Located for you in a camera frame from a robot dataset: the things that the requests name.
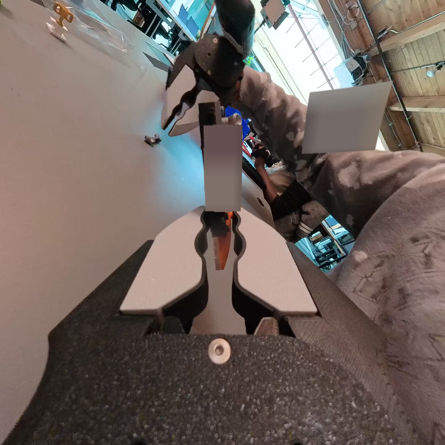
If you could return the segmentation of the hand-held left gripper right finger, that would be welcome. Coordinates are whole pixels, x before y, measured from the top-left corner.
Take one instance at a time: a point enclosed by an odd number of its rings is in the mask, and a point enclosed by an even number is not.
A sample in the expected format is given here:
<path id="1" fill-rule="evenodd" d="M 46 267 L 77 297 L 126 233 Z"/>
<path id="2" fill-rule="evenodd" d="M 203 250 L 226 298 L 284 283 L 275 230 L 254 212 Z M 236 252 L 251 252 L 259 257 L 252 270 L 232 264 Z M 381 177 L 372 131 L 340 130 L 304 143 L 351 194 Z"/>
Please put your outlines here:
<path id="1" fill-rule="evenodd" d="M 314 316 L 318 309 L 285 239 L 270 225 L 241 209 L 233 214 L 232 305 L 245 325 L 262 318 Z"/>

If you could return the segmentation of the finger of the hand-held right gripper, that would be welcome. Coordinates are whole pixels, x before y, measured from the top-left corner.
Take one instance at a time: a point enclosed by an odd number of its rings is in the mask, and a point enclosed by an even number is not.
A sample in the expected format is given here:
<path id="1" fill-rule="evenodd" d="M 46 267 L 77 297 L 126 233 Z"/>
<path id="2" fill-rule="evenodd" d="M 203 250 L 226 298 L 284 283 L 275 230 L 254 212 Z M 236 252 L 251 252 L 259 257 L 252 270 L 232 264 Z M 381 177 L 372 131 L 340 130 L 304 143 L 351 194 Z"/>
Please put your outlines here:
<path id="1" fill-rule="evenodd" d="M 185 98 L 192 93 L 197 82 L 193 70 L 181 70 L 169 87 L 166 87 L 162 108 L 162 129 L 174 120 L 176 114 L 182 110 Z"/>
<path id="2" fill-rule="evenodd" d="M 175 120 L 169 136 L 181 136 L 199 126 L 199 110 L 186 110 L 184 114 Z"/>

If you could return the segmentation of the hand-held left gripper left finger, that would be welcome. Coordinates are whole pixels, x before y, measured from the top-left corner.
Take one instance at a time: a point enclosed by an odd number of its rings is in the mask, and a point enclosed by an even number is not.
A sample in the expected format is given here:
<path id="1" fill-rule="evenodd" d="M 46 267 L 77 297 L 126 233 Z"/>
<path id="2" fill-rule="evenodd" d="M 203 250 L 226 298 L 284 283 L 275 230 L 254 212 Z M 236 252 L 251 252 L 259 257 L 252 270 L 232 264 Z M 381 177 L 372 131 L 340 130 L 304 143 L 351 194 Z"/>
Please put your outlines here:
<path id="1" fill-rule="evenodd" d="M 204 310 L 208 282 L 203 213 L 190 211 L 156 236 L 121 303 L 122 314 L 151 315 L 159 321 L 174 316 L 190 324 Z"/>

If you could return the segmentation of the orange white lego car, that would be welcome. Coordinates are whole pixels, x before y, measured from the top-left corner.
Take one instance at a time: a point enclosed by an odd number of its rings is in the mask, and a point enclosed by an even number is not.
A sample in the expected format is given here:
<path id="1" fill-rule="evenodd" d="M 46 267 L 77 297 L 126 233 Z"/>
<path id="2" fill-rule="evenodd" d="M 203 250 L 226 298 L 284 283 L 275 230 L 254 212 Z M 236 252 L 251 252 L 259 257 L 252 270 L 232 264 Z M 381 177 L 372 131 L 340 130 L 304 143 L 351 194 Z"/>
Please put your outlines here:
<path id="1" fill-rule="evenodd" d="M 198 106 L 203 154 L 205 211 L 210 229 L 215 267 L 225 268 L 231 246 L 231 219 L 241 209 L 242 119 L 225 116 L 220 102 Z"/>

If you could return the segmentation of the person's right forearm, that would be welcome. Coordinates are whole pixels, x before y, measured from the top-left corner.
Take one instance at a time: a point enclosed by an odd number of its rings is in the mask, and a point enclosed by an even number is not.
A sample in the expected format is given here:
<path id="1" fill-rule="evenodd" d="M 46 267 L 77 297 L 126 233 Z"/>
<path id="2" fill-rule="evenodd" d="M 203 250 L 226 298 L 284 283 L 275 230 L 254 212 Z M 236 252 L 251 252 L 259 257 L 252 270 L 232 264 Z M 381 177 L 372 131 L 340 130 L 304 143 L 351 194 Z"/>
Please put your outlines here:
<path id="1" fill-rule="evenodd" d="M 376 216 L 396 235 L 444 238 L 444 157 L 415 151 L 303 154 L 307 108 L 272 82 L 245 68 L 235 105 L 265 146 L 353 236 Z"/>

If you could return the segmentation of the wooden desk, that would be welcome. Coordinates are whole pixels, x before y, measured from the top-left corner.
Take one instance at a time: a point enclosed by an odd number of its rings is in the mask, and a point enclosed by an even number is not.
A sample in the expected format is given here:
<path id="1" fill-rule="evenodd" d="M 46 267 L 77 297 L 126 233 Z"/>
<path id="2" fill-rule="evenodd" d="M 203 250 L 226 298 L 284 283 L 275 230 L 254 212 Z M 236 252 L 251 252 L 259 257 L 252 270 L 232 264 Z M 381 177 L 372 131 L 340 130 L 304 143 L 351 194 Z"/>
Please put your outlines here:
<path id="1" fill-rule="evenodd" d="M 170 53 L 176 53 L 188 42 L 197 41 L 201 30 L 184 5 L 176 13 L 168 1 L 136 1 L 137 12 L 142 17 L 139 27 L 148 37 L 155 40 L 157 35 L 167 41 Z"/>

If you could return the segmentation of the studio light panel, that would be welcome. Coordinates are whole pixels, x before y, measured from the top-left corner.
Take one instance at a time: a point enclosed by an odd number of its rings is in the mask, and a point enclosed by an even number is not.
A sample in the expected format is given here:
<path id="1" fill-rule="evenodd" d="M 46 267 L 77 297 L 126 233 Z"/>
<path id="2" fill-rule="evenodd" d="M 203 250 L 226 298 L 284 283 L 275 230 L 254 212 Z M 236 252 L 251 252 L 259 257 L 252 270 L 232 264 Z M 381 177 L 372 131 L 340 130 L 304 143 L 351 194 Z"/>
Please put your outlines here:
<path id="1" fill-rule="evenodd" d="M 261 16 L 263 21 L 260 26 L 267 25 L 268 28 L 277 28 L 282 24 L 282 22 L 289 16 L 287 6 L 290 0 L 262 0 L 261 4 Z"/>

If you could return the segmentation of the clear plastic bag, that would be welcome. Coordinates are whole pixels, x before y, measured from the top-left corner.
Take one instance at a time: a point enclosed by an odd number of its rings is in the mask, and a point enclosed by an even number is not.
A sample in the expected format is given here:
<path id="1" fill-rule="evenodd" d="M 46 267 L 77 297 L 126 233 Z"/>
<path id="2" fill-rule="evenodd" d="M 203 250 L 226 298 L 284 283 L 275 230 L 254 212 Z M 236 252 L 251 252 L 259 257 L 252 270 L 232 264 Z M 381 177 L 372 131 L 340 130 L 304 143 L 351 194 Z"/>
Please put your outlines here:
<path id="1" fill-rule="evenodd" d="M 61 1 L 73 9 L 73 22 L 71 24 L 65 23 L 68 31 L 74 30 L 77 33 L 86 35 L 90 39 L 98 41 L 102 45 L 119 50 L 122 53 L 134 51 L 134 45 L 121 31 L 106 19 L 94 1 Z M 43 6 L 47 10 L 49 10 L 49 3 L 50 0 L 42 1 Z M 49 10 L 49 12 L 50 16 L 55 15 L 52 11 Z"/>

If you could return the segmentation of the small gold trophy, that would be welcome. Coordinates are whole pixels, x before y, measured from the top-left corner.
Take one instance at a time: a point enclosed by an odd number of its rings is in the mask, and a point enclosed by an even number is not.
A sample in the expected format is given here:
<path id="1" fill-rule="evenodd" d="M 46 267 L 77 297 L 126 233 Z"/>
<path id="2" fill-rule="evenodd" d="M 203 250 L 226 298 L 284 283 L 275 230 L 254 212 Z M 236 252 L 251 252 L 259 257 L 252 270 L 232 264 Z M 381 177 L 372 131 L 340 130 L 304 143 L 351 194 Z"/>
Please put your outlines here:
<path id="1" fill-rule="evenodd" d="M 73 22 L 73 8 L 62 1 L 50 1 L 48 9 L 55 14 L 46 22 L 48 32 L 59 41 L 66 43 L 65 33 L 68 29 L 65 23 Z"/>

